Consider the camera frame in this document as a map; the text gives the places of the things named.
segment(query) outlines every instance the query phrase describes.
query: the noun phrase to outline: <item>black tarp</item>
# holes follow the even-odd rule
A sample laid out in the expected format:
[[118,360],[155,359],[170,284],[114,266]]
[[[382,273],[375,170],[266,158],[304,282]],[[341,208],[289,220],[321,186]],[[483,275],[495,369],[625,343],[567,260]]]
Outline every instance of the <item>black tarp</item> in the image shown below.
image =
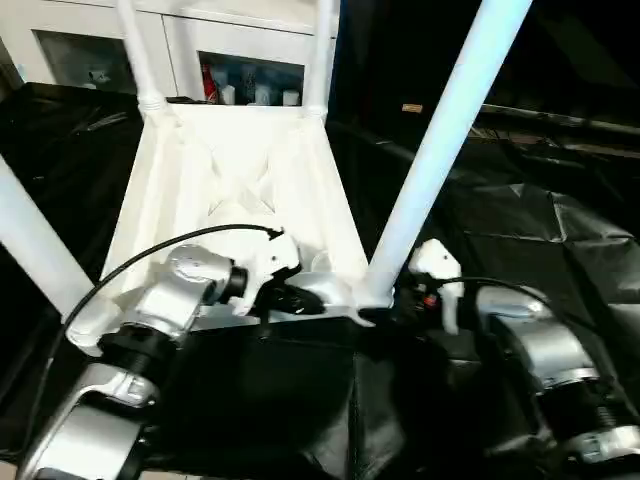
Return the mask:
[[[27,87],[0,106],[0,151],[93,278],[141,129],[135,99],[116,97]],[[89,128],[113,115],[120,120]],[[370,254],[408,163],[344,132],[330,130],[330,139]],[[440,238],[465,273],[532,285],[592,322],[603,341],[579,334],[604,363],[608,347],[639,405],[638,167],[558,153],[467,142],[422,239]],[[29,333],[55,315],[43,315],[46,302],[11,268],[5,380],[31,346],[0,403],[0,449],[14,460],[8,451],[20,443],[50,337]],[[222,478],[543,478],[538,432],[500,373],[481,368],[473,335],[431,337],[363,332],[340,319],[194,334],[150,432],[147,464]],[[66,345],[45,413],[81,367]]]

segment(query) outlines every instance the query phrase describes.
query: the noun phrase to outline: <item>glass cabinet door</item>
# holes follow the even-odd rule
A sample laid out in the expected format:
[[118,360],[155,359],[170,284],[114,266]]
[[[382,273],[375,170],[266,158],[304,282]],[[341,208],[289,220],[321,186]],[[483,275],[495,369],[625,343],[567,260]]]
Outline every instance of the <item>glass cabinet door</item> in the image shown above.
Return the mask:
[[[25,82],[135,93],[115,8],[24,0],[9,2],[2,17],[0,34]],[[137,20],[158,87],[175,96],[162,15],[138,12]]]
[[218,105],[298,106],[304,66],[198,52],[205,99]]
[[312,35],[178,17],[165,17],[165,30],[179,95],[222,105],[302,104]]
[[42,30],[34,34],[58,85],[136,93],[122,40]]

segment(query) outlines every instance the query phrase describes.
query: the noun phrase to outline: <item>white vertical post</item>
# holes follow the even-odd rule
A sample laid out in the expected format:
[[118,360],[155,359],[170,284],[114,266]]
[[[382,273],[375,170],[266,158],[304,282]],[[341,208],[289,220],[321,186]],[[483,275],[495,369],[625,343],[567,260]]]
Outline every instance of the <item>white vertical post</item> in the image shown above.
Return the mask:
[[391,289],[493,84],[532,0],[483,0],[382,233],[362,286],[365,302]]
[[132,0],[117,0],[116,10],[122,26],[127,56],[138,88],[140,111],[148,113],[161,110],[167,103],[158,90],[149,56],[136,23],[136,12],[131,2]]
[[66,317],[93,283],[0,156],[0,240]]
[[316,27],[305,107],[310,111],[327,116],[329,76],[329,54],[331,53],[331,30],[333,25],[333,0],[316,0]]

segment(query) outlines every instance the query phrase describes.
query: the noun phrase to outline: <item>orange label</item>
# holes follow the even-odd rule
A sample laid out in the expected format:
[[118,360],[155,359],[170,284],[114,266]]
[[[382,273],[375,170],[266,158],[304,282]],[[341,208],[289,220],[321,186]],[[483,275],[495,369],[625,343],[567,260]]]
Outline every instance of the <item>orange label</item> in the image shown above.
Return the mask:
[[403,112],[422,113],[422,105],[416,105],[415,103],[405,103],[402,105]]

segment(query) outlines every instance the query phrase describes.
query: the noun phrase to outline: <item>red bottle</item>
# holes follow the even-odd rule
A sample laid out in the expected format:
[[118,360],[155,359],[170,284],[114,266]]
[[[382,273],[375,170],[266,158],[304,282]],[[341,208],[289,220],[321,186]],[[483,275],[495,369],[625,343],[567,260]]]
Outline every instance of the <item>red bottle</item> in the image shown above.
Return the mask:
[[218,89],[213,81],[209,65],[202,65],[202,84],[204,85],[204,98],[209,103],[218,103]]

